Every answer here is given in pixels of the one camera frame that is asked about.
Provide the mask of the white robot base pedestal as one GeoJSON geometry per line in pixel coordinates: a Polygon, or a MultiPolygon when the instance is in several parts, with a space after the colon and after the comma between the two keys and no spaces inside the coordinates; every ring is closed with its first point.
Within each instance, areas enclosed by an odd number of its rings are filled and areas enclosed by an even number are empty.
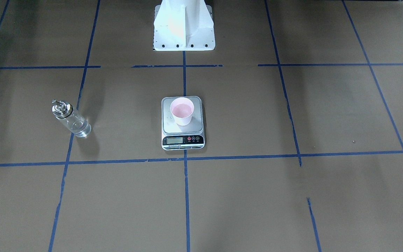
{"type": "Polygon", "coordinates": [[[155,6],[155,51],[214,50],[212,7],[204,0],[162,0],[155,6]]]}

